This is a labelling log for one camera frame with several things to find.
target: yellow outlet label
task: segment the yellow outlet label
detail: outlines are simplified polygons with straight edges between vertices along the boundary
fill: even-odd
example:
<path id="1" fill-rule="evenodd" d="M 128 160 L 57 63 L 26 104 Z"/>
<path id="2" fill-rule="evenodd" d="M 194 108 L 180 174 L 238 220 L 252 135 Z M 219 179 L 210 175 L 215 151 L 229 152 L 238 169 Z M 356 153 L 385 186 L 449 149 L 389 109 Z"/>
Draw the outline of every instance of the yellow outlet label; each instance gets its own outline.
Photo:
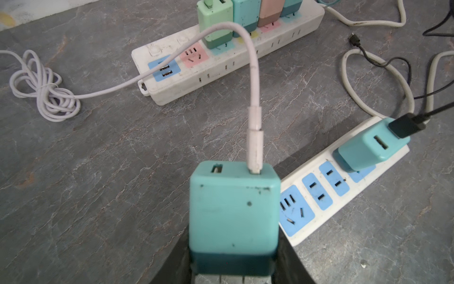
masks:
<path id="1" fill-rule="evenodd" d="M 253 31 L 253 32 L 251 32 L 251 33 L 249 33 L 249 34 L 251 35 L 251 38 L 252 38 L 252 39 L 258 37 L 257 31 Z M 239 37 L 239 38 L 238 38 L 238 42 L 241 43 L 241 44 L 243 44 L 243 43 L 244 43 L 243 38 L 242 38 L 242 37 Z"/>

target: white power cord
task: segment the white power cord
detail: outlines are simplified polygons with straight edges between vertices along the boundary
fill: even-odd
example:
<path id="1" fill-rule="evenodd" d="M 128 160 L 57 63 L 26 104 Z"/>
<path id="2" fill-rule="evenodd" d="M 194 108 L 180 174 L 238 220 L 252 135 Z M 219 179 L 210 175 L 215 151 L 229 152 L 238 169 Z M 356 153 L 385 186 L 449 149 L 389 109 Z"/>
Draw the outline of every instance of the white power cord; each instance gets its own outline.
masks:
<path id="1" fill-rule="evenodd" d="M 434 60 L 432 60 L 432 64 L 430 65 L 430 69 L 429 69 L 429 75 L 427 78 L 426 94 L 430 94 L 434 91 L 435 75 L 437 75 L 438 62 L 440 61 L 440 59 L 442 57 L 450 56 L 450 55 L 454 55 L 454 50 L 438 53 L 434 57 Z M 426 100 L 425 112 L 433 111 L 434 110 L 434 96 L 433 95 L 428 96 L 428 97 L 426 97 L 426 99 L 427 100 Z"/>
<path id="2" fill-rule="evenodd" d="M 345 54 L 344 54 L 344 57 L 342 57 L 342 64 L 341 64 L 341 68 L 340 68 L 340 71 L 341 71 L 341 75 L 342 75 L 342 82 L 344 83 L 344 87 L 345 89 L 347 90 L 348 94 L 350 95 L 350 97 L 359 105 L 360 108 L 362 108 L 365 112 L 367 112 L 368 114 L 372 115 L 372 116 L 379 116 L 381 118 L 385 118 L 386 115 L 383 115 L 375 110 L 373 110 L 372 108 L 370 108 L 368 105 L 366 105 L 361 99 L 360 97 L 358 96 L 358 94 L 355 92 L 355 90 L 353 90 L 353 88 L 351 87 L 350 85 L 350 82 L 348 81 L 348 77 L 347 77 L 347 59 L 350 55 L 352 54 L 359 54 L 359 55 L 362 55 L 364 56 L 364 54 L 362 53 L 361 50 L 359 49 L 352 49 L 352 50 L 349 50 L 347 51 Z M 380 64 L 385 64 L 386 61 L 383 60 L 382 58 L 370 53 L 370 52 L 367 52 L 366 51 L 366 54 L 368 57 L 370 57 L 372 60 L 374 60 L 375 62 L 378 62 Z M 397 80 L 399 80 L 400 84 L 402 85 L 402 87 L 404 88 L 404 92 L 405 92 L 405 97 L 407 98 L 407 101 L 408 101 L 408 111 L 407 112 L 410 112 L 410 113 L 414 113 L 415 112 L 415 100 L 413 98 L 413 93 L 411 92 L 411 89 L 410 89 L 410 86 L 408 85 L 407 81 L 405 80 L 405 78 L 402 76 L 402 74 L 396 69 L 394 68 L 391 64 L 389 64 L 388 66 L 385 67 L 388 71 L 390 71 L 396 78 Z"/>
<path id="3" fill-rule="evenodd" d="M 97 91 L 85 95 L 74 95 L 70 90 L 59 88 L 62 78 L 50 68 L 44 67 L 38 55 L 32 51 L 25 51 L 22 58 L 8 50 L 0 50 L 0 54 L 14 56 L 22 65 L 22 70 L 16 71 L 10 78 L 10 87 L 13 94 L 18 98 L 36 98 L 36 106 L 41 115 L 53 122 L 60 122 L 75 116 L 80 111 L 80 99 L 93 98 L 99 95 L 115 92 L 121 88 L 136 83 L 140 79 L 152 75 L 162 67 L 169 64 L 173 59 L 183 53 L 187 48 L 195 44 L 203 37 L 217 30 L 233 30 L 244 40 L 249 53 L 249 68 L 251 74 L 251 106 L 249 107 L 249 127 L 247 131 L 247 166 L 251 173 L 259 174 L 263 167 L 263 131 L 262 109 L 260 107 L 260 77 L 258 59 L 254 43 L 249 33 L 239 24 L 223 22 L 213 25 L 182 45 L 166 60 L 149 71 L 134 77 L 115 87 Z M 25 81 L 35 92 L 22 93 L 17 90 L 17 85 Z"/>
<path id="4" fill-rule="evenodd" d="M 349 25 L 349 26 L 365 26 L 365 25 L 386 25 L 390 27 L 400 28 L 405 25 L 407 22 L 407 14 L 405 13 L 405 7 L 403 0 L 397 0 L 397 6 L 399 7 L 400 13 L 400 22 L 393 22 L 393 21 L 385 21 L 385 20 L 372 20 L 372 21 L 351 21 L 346 17 L 342 16 L 338 11 L 334 10 L 333 8 L 325 5 L 320 4 L 326 11 L 330 12 L 333 16 L 335 16 L 339 21 L 342 23 Z"/>

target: gray marble surface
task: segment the gray marble surface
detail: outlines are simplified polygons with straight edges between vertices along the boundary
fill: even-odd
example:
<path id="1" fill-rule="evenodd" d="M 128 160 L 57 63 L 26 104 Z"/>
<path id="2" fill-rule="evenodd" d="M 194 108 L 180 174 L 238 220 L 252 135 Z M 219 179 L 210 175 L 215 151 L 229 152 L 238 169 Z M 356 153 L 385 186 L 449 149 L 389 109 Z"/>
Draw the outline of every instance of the gray marble surface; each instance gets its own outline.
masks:
<path id="1" fill-rule="evenodd" d="M 195 4 L 100 0 L 2 31 L 0 49 L 36 51 L 64 87 L 84 94 L 136 76 L 131 51 L 195 25 Z M 325 15 L 317 31 L 261 58 L 265 161 L 283 178 L 369 117 L 341 84 L 353 31 L 374 54 L 408 58 L 414 95 L 424 94 L 428 63 L 454 40 L 421 33 L 447 7 L 405 0 L 400 29 L 351 28 Z M 395 0 L 335 8 L 353 20 L 399 19 Z M 452 32 L 453 20 L 440 30 Z M 245 159 L 248 68 L 163 107 L 134 85 L 83 100 L 76 117 L 53 123 L 33 99 L 12 95 L 19 65 L 0 58 L 0 282 L 148 283 L 188 223 L 197 164 Z M 454 58 L 441 60 L 435 87 L 453 70 Z M 405 112 L 387 71 L 352 56 L 348 74 L 367 104 Z M 452 90 L 435 106 L 452 101 Z M 454 110 L 436 116 L 408 155 L 295 247 L 318 283 L 454 283 L 453 119 Z"/>

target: power cord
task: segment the power cord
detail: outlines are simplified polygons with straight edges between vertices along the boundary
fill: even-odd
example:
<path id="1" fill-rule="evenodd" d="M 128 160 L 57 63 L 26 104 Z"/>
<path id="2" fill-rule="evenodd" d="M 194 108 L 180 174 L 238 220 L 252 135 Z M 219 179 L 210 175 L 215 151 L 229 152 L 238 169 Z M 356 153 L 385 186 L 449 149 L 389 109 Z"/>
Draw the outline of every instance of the power cord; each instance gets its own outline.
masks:
<path id="1" fill-rule="evenodd" d="M 93 98 L 99 95 L 115 92 L 136 83 L 140 79 L 151 76 L 154 72 L 169 64 L 173 59 L 183 53 L 187 48 L 195 44 L 203 37 L 217 30 L 233 30 L 244 40 L 249 53 L 249 68 L 251 76 L 251 106 L 248 108 L 249 120 L 247 131 L 247 166 L 251 173 L 259 174 L 263 167 L 263 131 L 262 131 L 262 108 L 260 107 L 260 77 L 258 59 L 254 43 L 249 33 L 239 24 L 223 22 L 213 25 L 201 33 L 197 34 L 185 45 L 182 45 L 158 66 L 149 71 L 134 77 L 115 87 L 101 90 L 98 92 L 74 95 L 68 89 L 60 88 L 62 78 L 54 73 L 50 68 L 46 68 L 39 59 L 38 55 L 32 51 L 25 51 L 22 58 L 16 53 L 8 50 L 0 50 L 0 54 L 14 56 L 22 65 L 22 69 L 16 71 L 10 78 L 10 87 L 14 96 L 18 98 L 36 98 L 36 106 L 41 115 L 53 122 L 60 122 L 74 117 L 80 111 L 80 99 Z M 21 81 L 25 81 L 34 92 L 22 93 L 17 90 Z"/>
<path id="2" fill-rule="evenodd" d="M 366 25 L 386 25 L 390 27 L 403 27 L 405 23 L 407 22 L 407 15 L 405 13 L 405 7 L 404 7 L 404 2 L 403 0 L 397 0 L 397 6 L 399 8 L 399 13 L 400 13 L 400 22 L 393 22 L 393 21 L 385 21 L 385 20 L 372 20 L 372 21 L 351 21 L 347 19 L 346 17 L 342 16 L 338 11 L 334 10 L 330 6 L 333 5 L 334 3 L 331 3 L 329 5 L 320 3 L 320 5 L 328 12 L 330 12 L 333 16 L 335 16 L 339 21 L 342 23 L 349 25 L 349 26 L 366 26 Z"/>
<path id="3" fill-rule="evenodd" d="M 372 63 L 373 65 L 377 66 L 377 67 L 380 67 L 380 68 L 385 68 L 386 66 L 388 66 L 393 60 L 395 59 L 400 59 L 400 60 L 403 60 L 405 61 L 405 63 L 407 63 L 408 65 L 408 76 L 407 76 L 407 83 L 408 85 L 411 84 L 411 64 L 410 62 L 404 58 L 404 57 L 400 57 L 400 56 L 397 56 L 397 57 L 393 57 L 391 58 L 388 62 L 386 62 L 385 64 L 379 64 L 375 61 L 373 61 L 372 59 L 370 59 L 367 54 L 366 54 L 366 51 L 364 50 L 364 48 L 361 46 L 361 43 L 360 43 L 360 38 L 355 35 L 355 34 L 352 34 L 351 37 L 349 38 L 349 41 L 350 43 L 353 45 L 353 46 L 356 46 L 357 48 L 359 48 L 362 52 L 363 52 L 363 55 L 364 57 L 367 59 L 367 61 L 369 61 L 370 63 Z"/>
<path id="4" fill-rule="evenodd" d="M 437 28 L 441 27 L 442 25 L 444 25 L 450 17 L 453 17 L 454 18 L 454 0 L 450 0 L 449 1 L 449 12 L 448 14 L 446 15 L 446 17 L 439 23 L 437 24 L 436 26 L 426 30 L 423 32 L 423 36 L 444 36 L 444 37 L 453 37 L 454 34 L 445 34 L 445 33 L 431 33 L 429 34 L 429 32 L 433 31 L 433 30 L 436 30 Z"/>
<path id="5" fill-rule="evenodd" d="M 452 84 L 454 84 L 454 80 L 452 80 L 451 82 L 449 82 L 447 85 L 445 85 L 444 87 L 441 87 L 440 89 L 436 90 L 436 91 L 433 91 L 432 93 L 428 93 L 427 95 L 422 95 L 422 96 L 419 96 L 419 97 L 415 97 L 415 100 L 418 100 L 418 99 L 422 99 L 422 98 L 427 98 L 428 96 L 432 96 L 434 94 L 437 94 L 447 88 L 449 88 Z"/>
<path id="6" fill-rule="evenodd" d="M 342 57 L 342 63 L 341 63 L 341 76 L 342 76 L 342 83 L 344 84 L 345 89 L 347 90 L 348 94 L 350 97 L 359 105 L 360 108 L 362 108 L 365 112 L 372 116 L 379 116 L 381 118 L 387 117 L 386 115 L 383 115 L 372 108 L 370 108 L 368 105 L 366 105 L 358 96 L 358 94 L 353 90 L 352 86 L 350 85 L 350 82 L 348 81 L 347 77 L 347 59 L 350 55 L 352 54 L 359 54 L 364 56 L 363 52 L 360 49 L 352 49 L 347 51 L 344 56 Z M 365 54 L 373 59 L 375 62 L 384 65 L 386 61 L 370 52 L 365 52 Z M 386 68 L 391 74 L 393 74 L 397 80 L 400 82 L 402 85 L 402 88 L 404 89 L 405 97 L 408 101 L 408 110 L 407 112 L 409 113 L 414 113 L 415 112 L 415 100 L 413 99 L 413 93 L 411 92 L 410 86 L 408 85 L 407 81 L 405 78 L 402 76 L 402 74 L 393 67 L 393 65 L 388 64 Z"/>
<path id="7" fill-rule="evenodd" d="M 359 54 L 359 55 L 363 55 L 365 57 L 366 56 L 370 57 L 372 60 L 374 60 L 375 62 L 377 62 L 378 64 L 381 64 L 381 65 L 384 65 L 386 61 L 370 52 L 366 51 L 365 53 L 363 53 L 363 51 L 360 49 L 352 49 L 352 50 L 347 51 L 344 54 L 344 56 L 342 57 L 342 63 L 341 63 L 342 82 L 343 82 L 344 87 L 347 90 L 348 94 L 358 104 L 358 106 L 360 108 L 362 108 L 368 114 L 370 114 L 372 116 L 379 116 L 381 118 L 385 118 L 386 117 L 385 115 L 373 110 L 368 105 L 366 105 L 361 100 L 361 98 L 359 98 L 358 94 L 355 92 L 355 90 L 353 90 L 350 82 L 348 81 L 347 59 L 352 54 Z M 435 75 L 437 72 L 438 62 L 440 61 L 440 59 L 442 57 L 450 56 L 450 55 L 454 55 L 454 50 L 439 53 L 432 60 L 432 64 L 430 66 L 429 76 L 428 76 L 428 80 L 427 80 L 427 95 L 422 96 L 422 97 L 427 98 L 426 106 L 425 106 L 425 113 L 420 114 L 420 115 L 413 114 L 415 112 L 415 99 L 413 98 L 413 94 L 411 92 L 409 84 L 407 83 L 407 81 L 405 81 L 402 74 L 396 68 L 394 68 L 391 64 L 387 64 L 387 66 L 385 67 L 394 76 L 396 76 L 397 80 L 400 82 L 400 84 L 404 88 L 405 97 L 408 101 L 407 114 L 396 119 L 396 121 L 393 125 L 393 127 L 394 127 L 393 131 L 395 131 L 395 133 L 399 133 L 398 134 L 399 137 L 404 138 L 404 137 L 410 136 L 418 131 L 423 130 L 425 128 L 425 124 L 427 124 L 430 121 L 431 116 L 454 107 L 454 102 L 452 102 L 447 105 L 441 106 L 437 109 L 434 109 L 434 97 L 432 96 L 433 94 L 438 93 L 442 90 L 445 90 L 446 88 L 448 88 L 449 86 L 454 84 L 453 82 L 450 82 L 445 87 L 440 88 L 437 91 L 434 91 L 434 82 L 435 82 Z"/>
<path id="8" fill-rule="evenodd" d="M 444 90 L 453 84 L 451 82 L 451 83 L 447 84 L 445 87 L 443 87 L 437 91 L 434 91 L 435 77 L 437 75 L 437 66 L 438 66 L 440 59 L 442 59 L 445 56 L 453 56 L 453 55 L 454 55 L 454 50 L 441 52 L 434 57 L 434 59 L 432 60 L 432 63 L 430 64 L 429 75 L 427 76 L 427 90 L 426 90 L 427 101 L 426 101 L 426 107 L 424 110 L 425 114 L 419 115 L 419 117 L 421 119 L 424 119 L 424 123 L 426 123 L 426 124 L 429 122 L 429 118 L 432 115 L 440 112 L 439 109 L 442 109 L 441 111 L 444 111 L 444 110 L 450 109 L 452 107 L 451 104 L 448 104 L 448 105 L 442 106 L 442 107 L 434 110 L 434 96 L 432 96 L 430 94 L 438 93 L 439 91 L 442 91 L 442 89 Z"/>

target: white power strip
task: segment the white power strip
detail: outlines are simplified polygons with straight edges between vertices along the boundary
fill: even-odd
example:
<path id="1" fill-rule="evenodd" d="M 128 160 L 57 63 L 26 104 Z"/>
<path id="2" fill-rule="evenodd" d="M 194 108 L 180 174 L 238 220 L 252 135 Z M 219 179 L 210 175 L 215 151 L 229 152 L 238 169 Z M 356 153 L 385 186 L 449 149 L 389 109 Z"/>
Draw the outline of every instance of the white power strip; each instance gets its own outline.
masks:
<path id="1" fill-rule="evenodd" d="M 314 0 L 304 0 L 293 15 L 257 28 L 251 33 L 260 58 L 304 35 L 315 31 L 325 10 Z M 142 74 L 172 54 L 199 33 L 199 26 L 144 45 L 132 51 L 134 63 Z M 212 50 L 200 40 L 172 61 L 166 68 L 138 82 L 144 96 L 151 96 L 158 105 L 165 105 L 249 63 L 244 41 L 233 38 Z"/>
<path id="2" fill-rule="evenodd" d="M 380 120 L 374 116 L 361 123 L 282 180 L 279 225 L 292 246 L 301 243 L 410 151 L 405 146 L 387 161 L 360 173 L 349 174 L 338 165 L 333 151 Z"/>

